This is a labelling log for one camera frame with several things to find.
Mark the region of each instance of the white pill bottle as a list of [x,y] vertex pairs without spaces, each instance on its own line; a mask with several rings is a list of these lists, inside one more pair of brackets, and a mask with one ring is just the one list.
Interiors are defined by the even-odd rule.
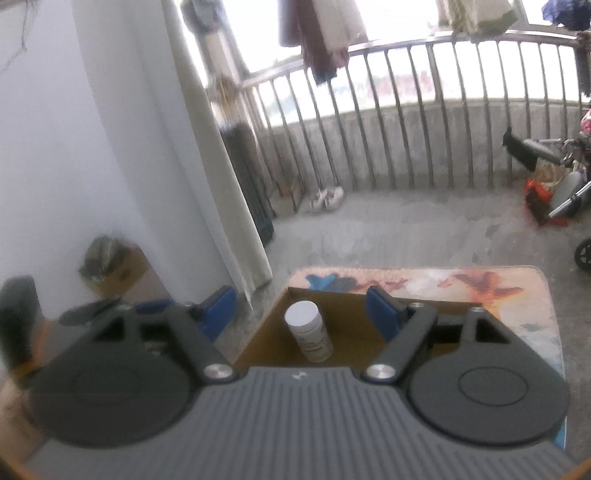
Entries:
[[297,301],[285,311],[285,322],[304,356],[314,363],[331,356],[333,346],[316,303]]

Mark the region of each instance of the concrete floor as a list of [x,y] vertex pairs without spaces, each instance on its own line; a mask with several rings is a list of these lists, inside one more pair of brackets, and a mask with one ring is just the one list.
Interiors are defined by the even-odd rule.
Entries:
[[591,275],[573,262],[591,236],[588,215],[568,228],[538,228],[520,190],[350,194],[333,213],[275,221],[267,254],[273,282],[252,302],[251,318],[225,332],[245,338],[292,273],[309,265],[470,267],[535,265],[548,279],[558,317],[571,407],[567,451],[591,456]]

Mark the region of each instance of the metal screw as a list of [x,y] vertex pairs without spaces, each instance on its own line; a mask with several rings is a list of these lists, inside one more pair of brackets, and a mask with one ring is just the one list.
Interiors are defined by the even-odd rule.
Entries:
[[229,365],[211,364],[203,369],[203,373],[211,380],[224,380],[231,377],[234,370]]
[[367,367],[365,374],[375,380],[388,380],[396,375],[396,370],[389,365],[375,364]]

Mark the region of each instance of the concrete balcony wall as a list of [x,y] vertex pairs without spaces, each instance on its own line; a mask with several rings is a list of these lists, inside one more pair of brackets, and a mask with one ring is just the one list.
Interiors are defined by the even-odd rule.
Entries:
[[[433,159],[433,176],[437,188],[448,188],[448,163],[446,153],[446,139],[443,128],[443,116],[439,103],[429,102],[424,105],[428,127],[428,135]],[[450,130],[450,143],[452,148],[453,178],[456,188],[464,188],[468,185],[468,149],[466,142],[466,124],[464,109],[461,101],[446,101],[447,118]],[[510,106],[513,130],[517,135],[526,137],[525,102],[512,101]],[[476,188],[486,188],[488,180],[488,155],[485,107],[482,100],[470,100],[468,106],[470,117],[470,130],[472,135],[474,183]],[[543,102],[535,100],[530,102],[531,135],[533,138],[545,138],[545,110]],[[403,106],[404,121],[410,145],[411,161],[414,170],[415,188],[428,188],[428,165],[425,146],[425,137],[420,118],[418,105]],[[503,100],[490,101],[492,153],[493,153],[493,180],[495,187],[503,187],[508,184],[508,158],[502,146],[502,136],[506,130],[506,113]],[[409,187],[407,159],[402,143],[400,122],[397,110],[394,106],[382,108],[385,129],[388,136],[388,144],[391,152],[392,163],[396,175],[397,188]],[[379,129],[378,117],[375,110],[361,112],[363,125],[368,139],[369,151],[377,189],[389,189],[390,181],[388,166]],[[350,158],[353,174],[357,178],[359,190],[371,189],[371,177],[369,174],[368,160],[363,148],[359,123],[355,112],[341,114],[343,128],[349,144]],[[339,183],[346,189],[352,190],[352,174],[346,161],[343,142],[340,137],[338,125],[334,116],[322,119],[326,131],[329,148],[332,152],[333,162]],[[567,126],[569,136],[576,135],[579,131],[579,106],[570,103],[567,107]],[[332,172],[326,155],[326,149],[316,119],[304,121],[308,132],[313,154],[316,159],[317,169],[324,186],[334,184]],[[550,104],[550,136],[560,138],[563,124],[563,104],[561,102]],[[314,169],[306,142],[299,123],[289,124],[288,129],[294,140],[298,163],[302,168],[302,177],[309,191],[317,187]],[[287,141],[283,126],[273,128],[273,134],[277,142],[283,169],[288,175],[297,175],[297,166]],[[261,136],[264,149],[272,174],[276,179],[282,178],[281,167],[268,133]],[[512,160],[512,171],[515,179],[525,177],[525,169]]]

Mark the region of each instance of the white bottle cap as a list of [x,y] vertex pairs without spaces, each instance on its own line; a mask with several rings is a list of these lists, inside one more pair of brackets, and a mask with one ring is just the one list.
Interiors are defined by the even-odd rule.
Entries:
[[285,322],[293,332],[308,332],[322,325],[322,316],[316,303],[302,300],[285,311]]

